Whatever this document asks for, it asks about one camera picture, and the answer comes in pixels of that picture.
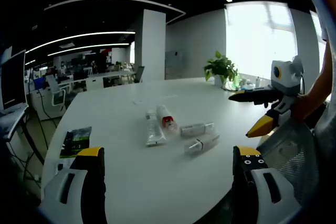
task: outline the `plastic tube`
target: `plastic tube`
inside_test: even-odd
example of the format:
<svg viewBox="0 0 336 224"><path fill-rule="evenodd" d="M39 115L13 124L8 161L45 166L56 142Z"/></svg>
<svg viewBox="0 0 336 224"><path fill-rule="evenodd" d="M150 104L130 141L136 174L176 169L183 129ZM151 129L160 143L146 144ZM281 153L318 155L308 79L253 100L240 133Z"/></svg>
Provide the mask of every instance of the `plastic tube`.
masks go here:
<svg viewBox="0 0 336 224"><path fill-rule="evenodd" d="M166 138L160 128L155 110L146 111L146 119L148 124L147 146L154 146L166 143Z"/></svg>
<svg viewBox="0 0 336 224"><path fill-rule="evenodd" d="M158 105L156 107L156 112L158 114L159 120L162 122L162 126L169 131L175 131L177 129L177 124L175 123L173 116L168 111L166 106Z"/></svg>
<svg viewBox="0 0 336 224"><path fill-rule="evenodd" d="M196 155L201 152L207 151L217 144L220 134L205 134L203 136L197 137L184 146L184 153L187 155Z"/></svg>
<svg viewBox="0 0 336 224"><path fill-rule="evenodd" d="M183 137L199 136L205 133L213 133L215 124L210 123L196 123L188 126L180 127L180 134Z"/></svg>

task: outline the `person's arm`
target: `person's arm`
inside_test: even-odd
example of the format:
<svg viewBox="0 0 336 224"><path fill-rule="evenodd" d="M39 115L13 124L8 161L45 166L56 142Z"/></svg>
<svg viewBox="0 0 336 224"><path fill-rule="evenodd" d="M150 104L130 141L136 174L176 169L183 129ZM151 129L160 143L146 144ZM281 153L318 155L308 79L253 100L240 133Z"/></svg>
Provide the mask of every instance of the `person's arm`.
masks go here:
<svg viewBox="0 0 336 224"><path fill-rule="evenodd" d="M320 75L305 95L299 97L291 108L291 116L303 121L314 112L330 95L332 89L332 58L329 42L324 52L323 66Z"/></svg>

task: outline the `bright window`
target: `bright window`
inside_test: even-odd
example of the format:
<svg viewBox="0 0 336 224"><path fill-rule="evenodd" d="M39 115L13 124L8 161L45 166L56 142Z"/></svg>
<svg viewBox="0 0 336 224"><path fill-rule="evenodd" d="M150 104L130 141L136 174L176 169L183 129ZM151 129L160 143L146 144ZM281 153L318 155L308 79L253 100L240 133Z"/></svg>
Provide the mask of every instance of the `bright window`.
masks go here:
<svg viewBox="0 0 336 224"><path fill-rule="evenodd" d="M135 42L133 41L131 43L131 50L130 50L130 63L133 63L133 64L135 62L135 53L134 53L134 51L135 51Z"/></svg>
<svg viewBox="0 0 336 224"><path fill-rule="evenodd" d="M311 14L311 18L312 18L313 23L314 23L314 27L315 27L315 31L316 31L316 35L317 35L317 41L319 43L319 58L320 58L320 72L321 72L322 66L323 66L325 45L327 43L322 39L322 29L321 29L321 25L320 25L319 16L312 11L310 11L310 14Z"/></svg>
<svg viewBox="0 0 336 224"><path fill-rule="evenodd" d="M294 25L286 4L228 4L226 24L226 56L240 73L270 79L273 60L288 61L297 55Z"/></svg>

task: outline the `green plant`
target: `green plant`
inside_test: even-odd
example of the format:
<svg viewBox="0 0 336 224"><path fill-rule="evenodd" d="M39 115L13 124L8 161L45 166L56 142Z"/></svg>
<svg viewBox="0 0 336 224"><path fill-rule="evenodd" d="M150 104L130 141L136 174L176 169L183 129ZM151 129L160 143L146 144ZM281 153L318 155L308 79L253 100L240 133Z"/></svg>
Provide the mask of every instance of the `green plant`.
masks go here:
<svg viewBox="0 0 336 224"><path fill-rule="evenodd" d="M219 75L222 83L228 78L230 81L235 79L238 74L238 69L234 69L235 65L220 52L216 51L216 57L207 61L209 64L204 67L205 80L211 76Z"/></svg>

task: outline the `white round table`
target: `white round table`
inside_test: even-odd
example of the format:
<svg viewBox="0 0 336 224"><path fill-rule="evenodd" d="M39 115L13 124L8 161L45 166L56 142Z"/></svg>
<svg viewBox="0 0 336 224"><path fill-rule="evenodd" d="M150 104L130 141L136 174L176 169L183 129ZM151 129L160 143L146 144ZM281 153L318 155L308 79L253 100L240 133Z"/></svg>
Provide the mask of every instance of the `white round table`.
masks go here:
<svg viewBox="0 0 336 224"><path fill-rule="evenodd" d="M245 134L266 112L229 101L232 93L204 78L154 81L80 93L61 119L47 153L42 190L54 177L67 131L92 126L90 146L105 150L108 223L194 223L230 190L233 147L256 147ZM146 147L145 112L164 104L178 125L214 122L219 143L195 158L190 140L166 134L168 144Z"/></svg>

